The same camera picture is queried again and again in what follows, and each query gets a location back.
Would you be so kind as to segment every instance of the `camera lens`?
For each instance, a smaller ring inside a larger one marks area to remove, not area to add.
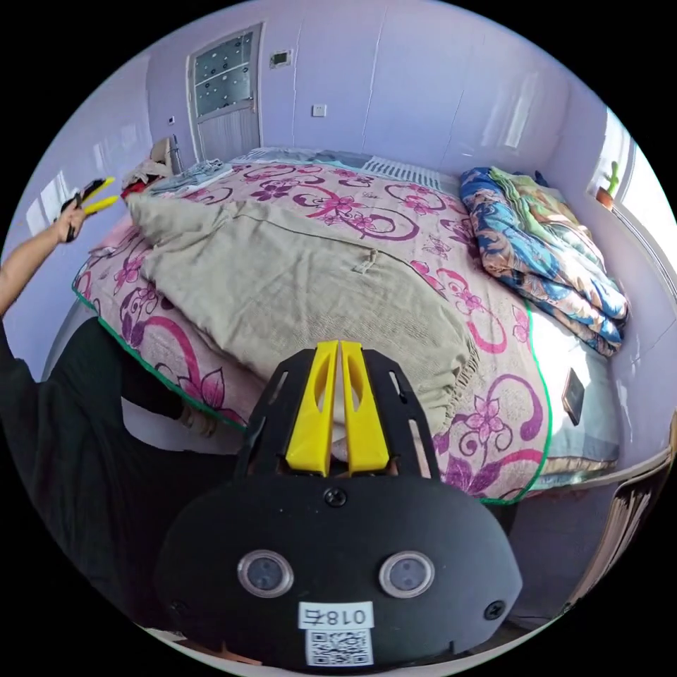
[[[247,592],[257,597],[280,597],[294,582],[289,562],[269,550],[246,554],[238,564],[238,579]]]
[[[418,597],[432,584],[432,562],[420,552],[399,552],[389,557],[379,572],[381,588],[391,597]]]

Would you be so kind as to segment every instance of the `flower pot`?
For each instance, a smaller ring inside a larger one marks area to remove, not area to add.
[[[597,189],[597,201],[601,202],[607,209],[611,209],[614,205],[614,199],[608,190],[603,188]]]

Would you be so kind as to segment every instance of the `hand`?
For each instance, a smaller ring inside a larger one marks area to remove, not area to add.
[[[80,234],[80,229],[83,227],[86,218],[85,210],[82,207],[78,208],[78,203],[73,200],[62,211],[61,216],[51,225],[56,234],[57,241],[60,244],[65,243],[68,239],[70,228],[73,228],[73,240],[75,240]]]

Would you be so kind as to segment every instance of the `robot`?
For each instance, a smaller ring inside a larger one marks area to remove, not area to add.
[[[331,460],[337,365],[342,476]],[[234,476],[177,517],[154,581],[187,638],[318,674],[461,654],[490,639],[522,587],[495,517],[440,481],[400,367],[349,341],[279,365]]]

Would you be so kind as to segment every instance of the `qr code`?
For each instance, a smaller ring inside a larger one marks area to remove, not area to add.
[[[309,666],[366,666],[374,664],[370,630],[309,631],[306,635]]]

